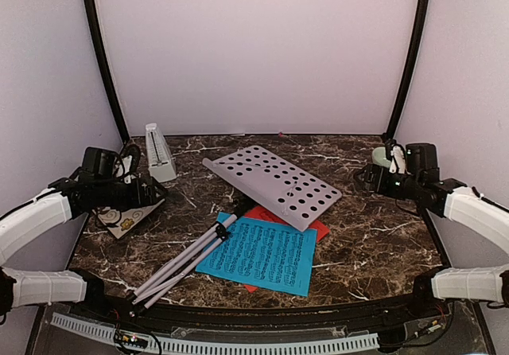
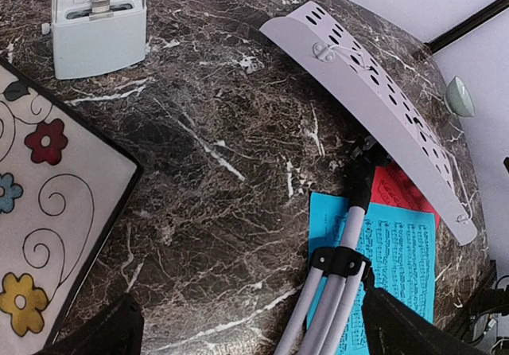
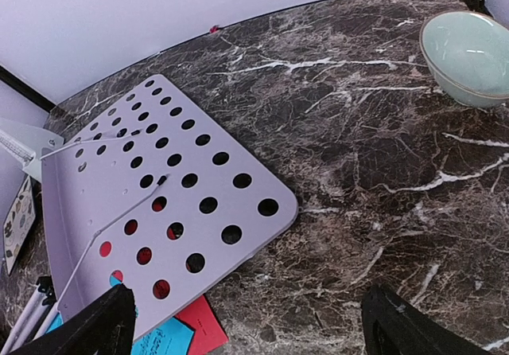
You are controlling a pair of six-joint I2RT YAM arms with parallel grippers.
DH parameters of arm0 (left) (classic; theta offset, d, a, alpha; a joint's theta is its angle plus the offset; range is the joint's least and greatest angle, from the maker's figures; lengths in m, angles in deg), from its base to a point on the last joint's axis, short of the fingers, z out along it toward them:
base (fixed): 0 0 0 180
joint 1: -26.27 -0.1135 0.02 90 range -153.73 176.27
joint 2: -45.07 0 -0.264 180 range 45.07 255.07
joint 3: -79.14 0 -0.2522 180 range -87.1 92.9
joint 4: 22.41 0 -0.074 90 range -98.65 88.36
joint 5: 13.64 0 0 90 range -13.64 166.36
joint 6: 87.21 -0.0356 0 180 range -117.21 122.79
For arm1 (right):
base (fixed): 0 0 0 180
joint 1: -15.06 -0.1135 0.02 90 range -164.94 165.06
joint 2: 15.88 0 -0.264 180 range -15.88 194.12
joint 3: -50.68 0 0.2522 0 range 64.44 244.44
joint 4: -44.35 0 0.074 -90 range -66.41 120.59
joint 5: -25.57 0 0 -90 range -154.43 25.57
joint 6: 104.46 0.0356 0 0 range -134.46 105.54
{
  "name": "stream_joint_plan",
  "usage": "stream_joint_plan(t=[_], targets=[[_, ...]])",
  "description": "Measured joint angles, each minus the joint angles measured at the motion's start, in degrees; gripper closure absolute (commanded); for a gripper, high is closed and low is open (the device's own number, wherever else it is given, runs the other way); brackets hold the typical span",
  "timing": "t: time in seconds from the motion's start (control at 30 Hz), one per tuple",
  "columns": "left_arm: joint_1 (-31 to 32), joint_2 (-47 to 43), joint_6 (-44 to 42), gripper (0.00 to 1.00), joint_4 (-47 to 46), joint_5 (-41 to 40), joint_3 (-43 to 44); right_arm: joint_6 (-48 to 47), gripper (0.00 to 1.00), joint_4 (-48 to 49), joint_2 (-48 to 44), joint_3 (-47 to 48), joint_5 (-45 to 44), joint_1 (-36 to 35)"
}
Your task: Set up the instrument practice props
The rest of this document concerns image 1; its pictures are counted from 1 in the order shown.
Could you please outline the white music stand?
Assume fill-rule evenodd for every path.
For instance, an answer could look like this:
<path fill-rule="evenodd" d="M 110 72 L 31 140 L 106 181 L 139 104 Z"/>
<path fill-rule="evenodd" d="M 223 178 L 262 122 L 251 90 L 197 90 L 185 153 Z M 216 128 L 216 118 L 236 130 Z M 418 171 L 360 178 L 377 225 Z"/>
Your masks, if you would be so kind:
<path fill-rule="evenodd" d="M 215 160 L 205 158 L 202 164 L 299 232 L 306 231 L 342 197 L 338 189 L 261 146 L 249 146 Z M 134 292 L 133 304 L 151 307 L 208 256 L 224 248 L 233 238 L 228 229 L 242 215 L 234 212 L 224 222 L 215 222 L 143 283 Z"/>

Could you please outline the blue sheet music page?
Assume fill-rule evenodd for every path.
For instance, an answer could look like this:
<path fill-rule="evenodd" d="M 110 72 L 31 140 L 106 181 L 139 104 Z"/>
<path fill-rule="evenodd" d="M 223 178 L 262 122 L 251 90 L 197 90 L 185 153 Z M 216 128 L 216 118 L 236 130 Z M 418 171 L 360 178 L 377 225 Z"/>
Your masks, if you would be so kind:
<path fill-rule="evenodd" d="M 196 271 L 271 291 L 306 297 L 313 268 L 317 231 L 242 217 L 229 237 Z"/>

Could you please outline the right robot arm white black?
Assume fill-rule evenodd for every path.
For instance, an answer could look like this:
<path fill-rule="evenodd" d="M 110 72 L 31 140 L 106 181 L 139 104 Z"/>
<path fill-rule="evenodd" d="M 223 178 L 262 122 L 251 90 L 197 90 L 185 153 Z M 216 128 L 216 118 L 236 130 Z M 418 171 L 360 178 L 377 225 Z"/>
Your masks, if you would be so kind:
<path fill-rule="evenodd" d="M 373 151 L 372 162 L 355 175 L 364 190 L 417 208 L 469 228 L 506 252 L 508 209 L 477 188 L 454 178 L 442 179 L 437 148 L 419 142 L 402 146 L 395 140 Z M 438 300 L 468 299 L 508 306 L 508 266 L 433 269 L 414 280 L 406 312 L 423 318 Z"/>

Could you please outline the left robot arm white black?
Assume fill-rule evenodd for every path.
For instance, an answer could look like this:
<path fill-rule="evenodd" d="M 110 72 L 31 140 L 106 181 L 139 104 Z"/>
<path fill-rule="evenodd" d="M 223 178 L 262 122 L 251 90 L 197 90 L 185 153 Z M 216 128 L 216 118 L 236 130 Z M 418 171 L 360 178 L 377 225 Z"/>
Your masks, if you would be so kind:
<path fill-rule="evenodd" d="M 129 212 L 159 205 L 165 187 L 151 176 L 138 176 L 141 151 L 130 145 L 126 156 L 88 147 L 71 176 L 1 217 L 1 313 L 19 306 L 80 303 L 95 320 L 112 313 L 104 282 L 88 271 L 17 271 L 5 266 L 10 257 L 47 231 L 97 209 Z"/>

